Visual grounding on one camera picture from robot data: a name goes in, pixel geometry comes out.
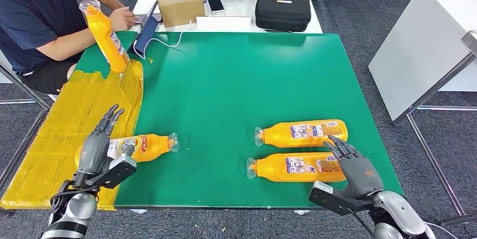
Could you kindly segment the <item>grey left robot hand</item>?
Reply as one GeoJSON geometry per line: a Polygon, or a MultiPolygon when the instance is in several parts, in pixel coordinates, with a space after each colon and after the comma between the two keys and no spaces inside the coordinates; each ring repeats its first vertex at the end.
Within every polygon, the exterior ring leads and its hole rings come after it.
{"type": "Polygon", "coordinates": [[[121,114],[124,113],[124,109],[118,109],[118,107],[117,103],[112,105],[84,141],[75,171],[77,177],[99,175],[103,171],[104,166],[106,166],[106,170],[109,169],[107,152],[110,134],[114,129],[115,123],[121,114]]]}

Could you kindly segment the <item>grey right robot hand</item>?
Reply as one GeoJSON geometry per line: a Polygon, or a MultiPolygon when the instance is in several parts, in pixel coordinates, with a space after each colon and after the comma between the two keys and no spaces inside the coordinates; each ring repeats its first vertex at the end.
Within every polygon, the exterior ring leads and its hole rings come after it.
{"type": "Polygon", "coordinates": [[[384,189],[383,180],[372,162],[363,156],[353,145],[329,135],[330,142],[324,141],[338,161],[348,182],[342,191],[350,199],[365,200],[367,196],[384,189]]]}

